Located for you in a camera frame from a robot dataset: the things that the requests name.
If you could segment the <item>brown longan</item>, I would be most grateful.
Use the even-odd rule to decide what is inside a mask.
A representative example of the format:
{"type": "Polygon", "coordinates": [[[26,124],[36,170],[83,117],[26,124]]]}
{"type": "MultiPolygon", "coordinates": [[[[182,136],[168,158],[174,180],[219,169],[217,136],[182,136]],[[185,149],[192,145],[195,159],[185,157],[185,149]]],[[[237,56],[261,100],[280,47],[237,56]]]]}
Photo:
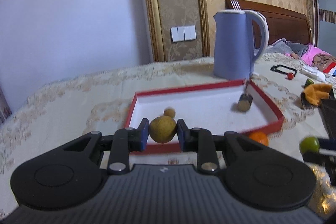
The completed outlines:
{"type": "Polygon", "coordinates": [[[170,118],[175,118],[176,112],[172,107],[167,107],[165,108],[163,115],[168,116],[170,118]]]}
{"type": "Polygon", "coordinates": [[[159,144],[168,143],[176,134],[177,124],[169,116],[160,116],[150,122],[149,135],[159,144]]]}

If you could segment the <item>black box right edge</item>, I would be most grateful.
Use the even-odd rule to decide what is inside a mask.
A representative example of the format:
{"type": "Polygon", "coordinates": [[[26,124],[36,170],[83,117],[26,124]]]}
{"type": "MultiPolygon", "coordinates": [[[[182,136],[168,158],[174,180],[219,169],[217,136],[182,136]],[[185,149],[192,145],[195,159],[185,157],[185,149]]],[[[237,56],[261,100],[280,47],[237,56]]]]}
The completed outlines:
{"type": "Polygon", "coordinates": [[[336,102],[335,100],[321,100],[321,113],[330,139],[336,138],[336,102]]]}

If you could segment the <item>pile of clothes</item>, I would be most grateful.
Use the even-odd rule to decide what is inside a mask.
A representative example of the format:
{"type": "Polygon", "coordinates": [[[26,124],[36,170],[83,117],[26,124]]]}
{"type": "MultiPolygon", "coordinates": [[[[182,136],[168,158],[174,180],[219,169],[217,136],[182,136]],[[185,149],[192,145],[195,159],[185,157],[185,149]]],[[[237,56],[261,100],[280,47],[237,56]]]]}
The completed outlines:
{"type": "Polygon", "coordinates": [[[265,53],[287,55],[335,78],[335,57],[310,44],[294,43],[283,38],[269,46],[265,53]]]}

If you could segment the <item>orange cloth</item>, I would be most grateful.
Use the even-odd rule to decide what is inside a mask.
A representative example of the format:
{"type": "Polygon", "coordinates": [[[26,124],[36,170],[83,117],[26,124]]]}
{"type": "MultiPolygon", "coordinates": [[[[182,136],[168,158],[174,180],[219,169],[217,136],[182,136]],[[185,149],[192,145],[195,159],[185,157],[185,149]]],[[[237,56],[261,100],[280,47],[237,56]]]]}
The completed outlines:
{"type": "Polygon", "coordinates": [[[328,100],[333,93],[333,86],[330,84],[310,84],[301,93],[301,104],[303,109],[318,107],[322,100],[328,100]]]}

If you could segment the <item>red shallow cardboard box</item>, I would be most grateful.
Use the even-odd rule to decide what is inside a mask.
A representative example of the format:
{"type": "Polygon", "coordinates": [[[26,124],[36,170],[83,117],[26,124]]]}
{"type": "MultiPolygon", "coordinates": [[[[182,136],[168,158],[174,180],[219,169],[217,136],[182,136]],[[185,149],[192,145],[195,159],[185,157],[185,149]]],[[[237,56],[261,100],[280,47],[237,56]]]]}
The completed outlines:
{"type": "Polygon", "coordinates": [[[213,135],[226,131],[271,134],[280,131],[284,121],[280,109],[255,83],[235,80],[135,93],[125,127],[136,128],[143,118],[152,121],[167,107],[172,107],[175,119],[183,119],[189,128],[205,128],[213,135]],[[237,109],[243,93],[253,97],[247,112],[237,109]]]}

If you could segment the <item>gold picture frame moulding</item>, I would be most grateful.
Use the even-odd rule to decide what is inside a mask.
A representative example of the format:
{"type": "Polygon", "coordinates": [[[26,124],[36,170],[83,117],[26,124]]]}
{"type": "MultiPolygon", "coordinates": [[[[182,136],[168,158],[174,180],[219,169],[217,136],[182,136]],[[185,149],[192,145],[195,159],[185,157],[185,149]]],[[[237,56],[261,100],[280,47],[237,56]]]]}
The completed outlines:
{"type": "Polygon", "coordinates": [[[150,59],[154,62],[191,60],[210,55],[206,0],[143,0],[150,59]],[[173,43],[172,27],[192,26],[197,38],[173,43]]]}

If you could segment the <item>black frame tool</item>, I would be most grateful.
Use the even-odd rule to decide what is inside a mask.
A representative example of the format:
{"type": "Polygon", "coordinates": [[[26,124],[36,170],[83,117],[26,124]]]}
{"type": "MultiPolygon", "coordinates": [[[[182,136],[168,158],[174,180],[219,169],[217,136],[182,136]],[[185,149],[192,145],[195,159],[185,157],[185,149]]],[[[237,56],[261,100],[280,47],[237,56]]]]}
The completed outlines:
{"type": "Polygon", "coordinates": [[[296,76],[298,72],[297,69],[294,69],[294,68],[291,68],[285,65],[281,65],[281,64],[273,65],[270,70],[276,73],[280,73],[282,75],[286,75],[286,76],[290,73],[296,76]]]}

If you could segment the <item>small sugarcane piece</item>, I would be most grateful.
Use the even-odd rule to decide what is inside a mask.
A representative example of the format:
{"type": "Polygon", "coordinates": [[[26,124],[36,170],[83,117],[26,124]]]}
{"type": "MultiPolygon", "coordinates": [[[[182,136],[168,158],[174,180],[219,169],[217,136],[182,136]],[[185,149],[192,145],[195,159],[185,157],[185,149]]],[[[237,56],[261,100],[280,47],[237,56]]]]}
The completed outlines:
{"type": "Polygon", "coordinates": [[[250,109],[252,102],[253,102],[253,97],[248,93],[243,93],[240,96],[239,101],[237,103],[237,109],[240,112],[247,112],[250,109]]]}

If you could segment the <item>white wall switch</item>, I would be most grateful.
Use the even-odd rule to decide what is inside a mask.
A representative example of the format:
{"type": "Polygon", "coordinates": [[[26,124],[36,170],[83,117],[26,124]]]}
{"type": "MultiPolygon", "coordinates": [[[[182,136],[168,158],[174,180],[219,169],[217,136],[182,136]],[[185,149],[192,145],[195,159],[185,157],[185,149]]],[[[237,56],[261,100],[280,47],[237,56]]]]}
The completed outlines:
{"type": "Polygon", "coordinates": [[[173,43],[191,41],[197,38],[196,28],[192,26],[172,27],[170,29],[171,41],[173,43]]]}

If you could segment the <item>green tomato with stem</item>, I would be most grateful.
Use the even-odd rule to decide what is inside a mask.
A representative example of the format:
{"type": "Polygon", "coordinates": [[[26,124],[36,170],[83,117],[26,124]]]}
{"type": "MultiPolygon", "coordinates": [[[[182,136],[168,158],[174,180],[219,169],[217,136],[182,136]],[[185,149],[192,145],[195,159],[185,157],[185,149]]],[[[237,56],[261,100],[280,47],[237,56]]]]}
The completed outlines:
{"type": "Polygon", "coordinates": [[[304,88],[306,88],[306,87],[308,87],[309,85],[312,85],[312,84],[314,84],[313,80],[307,79],[306,83],[304,84],[304,88]]]}

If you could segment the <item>wardrobe door panel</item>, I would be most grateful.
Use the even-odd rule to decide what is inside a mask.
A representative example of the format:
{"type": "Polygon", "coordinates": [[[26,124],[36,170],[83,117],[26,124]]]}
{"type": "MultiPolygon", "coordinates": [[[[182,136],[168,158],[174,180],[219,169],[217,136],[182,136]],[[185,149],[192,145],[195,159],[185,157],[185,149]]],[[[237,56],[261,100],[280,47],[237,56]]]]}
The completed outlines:
{"type": "Polygon", "coordinates": [[[335,56],[335,0],[315,0],[315,45],[335,56]]]}

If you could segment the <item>small red ball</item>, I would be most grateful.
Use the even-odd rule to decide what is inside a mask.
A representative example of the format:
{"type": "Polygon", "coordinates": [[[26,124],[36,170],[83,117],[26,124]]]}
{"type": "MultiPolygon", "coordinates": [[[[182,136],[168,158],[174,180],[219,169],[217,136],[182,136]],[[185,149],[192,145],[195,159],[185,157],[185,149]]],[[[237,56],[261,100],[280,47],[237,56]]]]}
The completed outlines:
{"type": "Polygon", "coordinates": [[[287,78],[288,78],[289,80],[292,80],[292,79],[294,78],[294,74],[293,74],[293,73],[288,73],[288,74],[287,74],[287,78]]]}

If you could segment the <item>cream lace tablecloth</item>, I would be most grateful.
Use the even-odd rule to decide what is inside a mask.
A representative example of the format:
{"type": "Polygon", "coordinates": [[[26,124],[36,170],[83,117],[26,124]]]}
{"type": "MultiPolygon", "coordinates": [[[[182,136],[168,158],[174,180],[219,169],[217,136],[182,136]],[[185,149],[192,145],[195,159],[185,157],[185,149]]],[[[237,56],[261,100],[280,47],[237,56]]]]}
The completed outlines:
{"type": "MultiPolygon", "coordinates": [[[[303,110],[300,94],[306,76],[293,80],[274,73],[277,64],[301,69],[303,62],[280,53],[267,53],[255,65],[253,81],[284,114],[280,132],[269,143],[300,158],[299,142],[307,135],[327,137],[318,109],[303,110]]],[[[58,81],[44,86],[1,126],[1,217],[17,203],[10,177],[17,166],[93,130],[104,135],[123,127],[136,92],[215,83],[213,59],[152,63],[58,81]]]]}

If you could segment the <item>orange tangerine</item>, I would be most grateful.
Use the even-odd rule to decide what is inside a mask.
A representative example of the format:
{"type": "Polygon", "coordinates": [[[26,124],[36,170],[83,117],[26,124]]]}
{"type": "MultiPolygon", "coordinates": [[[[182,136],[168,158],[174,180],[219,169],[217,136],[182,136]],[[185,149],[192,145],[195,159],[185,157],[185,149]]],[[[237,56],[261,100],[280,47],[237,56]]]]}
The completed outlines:
{"type": "Polygon", "coordinates": [[[268,137],[265,133],[259,131],[259,132],[252,132],[248,135],[248,137],[260,144],[263,144],[265,146],[269,145],[268,137]]]}

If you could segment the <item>blue electric kettle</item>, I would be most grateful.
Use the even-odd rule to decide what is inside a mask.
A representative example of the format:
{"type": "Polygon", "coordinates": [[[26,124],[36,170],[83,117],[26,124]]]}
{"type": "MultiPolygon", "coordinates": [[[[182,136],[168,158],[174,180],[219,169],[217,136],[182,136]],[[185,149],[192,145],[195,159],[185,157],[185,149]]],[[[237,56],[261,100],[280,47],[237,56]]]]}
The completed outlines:
{"type": "Polygon", "coordinates": [[[255,62],[264,54],[269,42],[266,18],[254,10],[220,10],[216,23],[214,75],[227,80],[250,79],[255,62]],[[261,44],[255,52],[253,22],[261,32],[261,44]]]}

